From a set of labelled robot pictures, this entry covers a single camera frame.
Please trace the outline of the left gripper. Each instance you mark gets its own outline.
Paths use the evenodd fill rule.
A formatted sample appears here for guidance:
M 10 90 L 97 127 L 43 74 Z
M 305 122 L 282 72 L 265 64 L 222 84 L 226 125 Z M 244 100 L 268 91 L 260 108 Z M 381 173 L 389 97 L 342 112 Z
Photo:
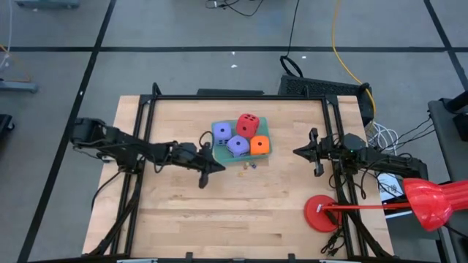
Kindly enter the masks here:
M 209 142 L 204 142 L 201 147 L 206 148 L 205 164 L 203 166 L 195 166 L 201 172 L 201 176 L 199 179 L 199 188 L 205 188 L 208 185 L 208 175 L 216 172 L 225 171 L 226 168 L 224 165 L 220 164 L 218 161 L 213 159 L 211 144 Z

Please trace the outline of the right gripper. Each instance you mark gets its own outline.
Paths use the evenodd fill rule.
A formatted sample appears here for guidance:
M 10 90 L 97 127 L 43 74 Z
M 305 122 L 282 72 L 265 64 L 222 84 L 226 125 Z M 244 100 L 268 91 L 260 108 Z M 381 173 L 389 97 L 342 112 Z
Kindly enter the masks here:
M 322 144 L 332 142 L 334 145 L 339 146 L 342 149 L 342 152 L 343 152 L 343 148 L 341 147 L 339 142 L 335 142 L 334 134 L 318 139 L 317 128 L 311 129 L 309 133 L 309 138 L 311 139 L 311 143 L 309 143 L 308 145 L 296 148 L 296 150 L 294 150 L 293 153 L 295 155 L 303 157 L 304 159 L 312 159 L 312 161 L 315 163 L 314 176 L 320 177 L 324 173 L 324 166 L 321 163 L 321 160 L 323 159 L 321 157 Z

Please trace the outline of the purple foam die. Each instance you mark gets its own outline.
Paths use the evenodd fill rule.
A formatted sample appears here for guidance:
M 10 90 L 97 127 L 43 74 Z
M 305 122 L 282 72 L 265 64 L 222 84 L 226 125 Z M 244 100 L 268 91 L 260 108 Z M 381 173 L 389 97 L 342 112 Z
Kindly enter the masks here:
M 228 122 L 215 123 L 212 127 L 212 132 L 214 134 L 214 142 L 217 145 L 226 145 L 233 136 Z
M 245 156 L 250 152 L 250 144 L 246 138 L 235 135 L 227 141 L 227 149 L 233 157 Z

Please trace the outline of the orange foam die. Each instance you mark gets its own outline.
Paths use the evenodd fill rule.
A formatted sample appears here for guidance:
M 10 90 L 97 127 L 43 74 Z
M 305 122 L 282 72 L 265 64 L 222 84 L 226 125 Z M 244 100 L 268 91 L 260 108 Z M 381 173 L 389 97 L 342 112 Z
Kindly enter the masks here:
M 268 136 L 256 135 L 250 140 L 250 154 L 266 155 L 270 153 L 270 140 Z

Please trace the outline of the red foam die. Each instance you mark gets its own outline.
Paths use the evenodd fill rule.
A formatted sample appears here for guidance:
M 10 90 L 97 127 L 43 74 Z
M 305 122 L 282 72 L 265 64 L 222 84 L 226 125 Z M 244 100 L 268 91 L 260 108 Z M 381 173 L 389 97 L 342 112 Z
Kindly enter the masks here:
M 252 138 L 257 133 L 257 129 L 260 125 L 260 118 L 251 113 L 242 114 L 235 126 L 235 130 L 238 135 L 245 138 Z

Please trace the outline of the teal translucent plastic bin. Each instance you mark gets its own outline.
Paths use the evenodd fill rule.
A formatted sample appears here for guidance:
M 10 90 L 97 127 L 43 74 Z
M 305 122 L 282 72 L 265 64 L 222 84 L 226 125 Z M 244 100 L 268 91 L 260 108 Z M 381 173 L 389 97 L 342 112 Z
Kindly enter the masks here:
M 219 163 L 226 164 L 226 163 L 238 162 L 238 161 L 251 161 L 253 159 L 266 158 L 271 154 L 273 149 L 272 149 L 271 139 L 270 139 L 270 135 L 269 135 L 269 131 L 268 131 L 268 122 L 267 122 L 266 118 L 264 118 L 264 117 L 259 117 L 259 118 L 260 118 L 260 125 L 259 125 L 259 127 L 257 129 L 256 135 L 265 135 L 265 136 L 269 137 L 269 140 L 270 140 L 270 153 L 266 154 L 266 155 L 253 156 L 249 152 L 249 154 L 245 155 L 245 156 L 233 157 L 233 155 L 227 149 L 227 144 L 226 145 L 217 145 L 216 143 L 214 143 L 213 153 L 214 153 L 215 159 Z M 235 130 L 237 120 L 218 121 L 218 122 L 228 122 L 230 124 L 230 127 L 231 127 L 232 135 L 233 136 L 238 135 L 236 130 Z M 211 124 L 211 131 L 212 131 L 213 125 L 215 123 L 218 123 L 218 122 L 213 122 Z

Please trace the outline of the white printed sheet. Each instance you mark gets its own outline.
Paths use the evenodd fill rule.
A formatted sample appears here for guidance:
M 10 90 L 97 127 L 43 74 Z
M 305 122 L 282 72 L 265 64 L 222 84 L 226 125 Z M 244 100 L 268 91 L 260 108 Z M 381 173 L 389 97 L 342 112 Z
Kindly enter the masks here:
M 401 178 L 398 178 L 394 174 L 380 173 L 377 176 L 377 180 L 380 191 L 380 199 L 382 201 L 403 197 L 404 191 L 401 187 Z

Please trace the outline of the red desk lamp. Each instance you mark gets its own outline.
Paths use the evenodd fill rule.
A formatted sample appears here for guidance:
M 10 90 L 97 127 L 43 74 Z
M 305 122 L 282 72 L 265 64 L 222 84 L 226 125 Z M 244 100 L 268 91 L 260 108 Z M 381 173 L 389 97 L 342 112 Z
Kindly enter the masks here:
M 352 210 L 398 210 L 409 208 L 428 232 L 444 226 L 452 214 L 468 210 L 468 180 L 436 184 L 424 179 L 403 180 L 406 202 L 384 205 L 340 205 L 329 196 L 316 195 L 304 205 L 308 225 L 318 232 L 332 232 L 341 222 L 340 212 Z

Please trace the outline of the black side cart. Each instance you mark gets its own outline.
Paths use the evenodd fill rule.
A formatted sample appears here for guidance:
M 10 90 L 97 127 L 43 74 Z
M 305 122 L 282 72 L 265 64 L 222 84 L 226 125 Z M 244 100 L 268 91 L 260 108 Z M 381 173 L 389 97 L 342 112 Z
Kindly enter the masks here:
M 429 113 L 442 151 L 449 180 L 468 180 L 468 142 L 462 141 L 456 131 L 453 117 L 468 113 L 468 106 L 457 113 L 449 113 L 441 99 L 428 103 Z M 468 236 L 468 210 L 456 211 L 450 217 L 448 226 Z M 458 263 L 468 263 L 468 238 L 450 232 L 450 239 Z

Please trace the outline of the black box on cart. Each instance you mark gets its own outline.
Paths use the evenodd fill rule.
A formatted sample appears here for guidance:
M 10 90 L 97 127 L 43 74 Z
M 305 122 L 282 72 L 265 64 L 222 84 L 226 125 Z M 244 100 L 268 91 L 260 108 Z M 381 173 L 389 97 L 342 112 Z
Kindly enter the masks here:
M 453 117 L 456 131 L 462 141 L 468 142 L 468 113 L 459 113 Z

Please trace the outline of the grey table foot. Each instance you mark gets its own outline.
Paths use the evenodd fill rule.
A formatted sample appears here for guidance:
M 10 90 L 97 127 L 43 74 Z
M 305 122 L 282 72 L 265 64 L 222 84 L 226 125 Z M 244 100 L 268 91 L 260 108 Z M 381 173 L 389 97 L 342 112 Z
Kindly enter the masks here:
M 19 7 L 29 9 L 76 9 L 80 0 L 15 0 Z
M 35 94 L 38 86 L 35 83 L 0 80 L 0 91 L 29 92 Z

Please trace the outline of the black floor object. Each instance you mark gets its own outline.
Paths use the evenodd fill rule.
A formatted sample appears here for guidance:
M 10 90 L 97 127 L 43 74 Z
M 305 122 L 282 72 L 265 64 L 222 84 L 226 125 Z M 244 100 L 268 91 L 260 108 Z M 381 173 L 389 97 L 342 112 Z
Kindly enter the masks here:
M 12 116 L 0 114 L 0 139 L 14 128 L 15 124 L 13 123 Z

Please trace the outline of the black cylindrical mount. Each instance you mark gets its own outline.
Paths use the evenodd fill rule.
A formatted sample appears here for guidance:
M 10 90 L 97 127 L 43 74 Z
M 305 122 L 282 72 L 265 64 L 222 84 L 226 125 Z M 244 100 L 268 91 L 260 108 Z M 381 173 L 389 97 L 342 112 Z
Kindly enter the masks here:
M 459 110 L 468 106 L 468 91 L 464 91 L 453 99 L 441 99 L 444 108 L 449 113 L 457 113 Z

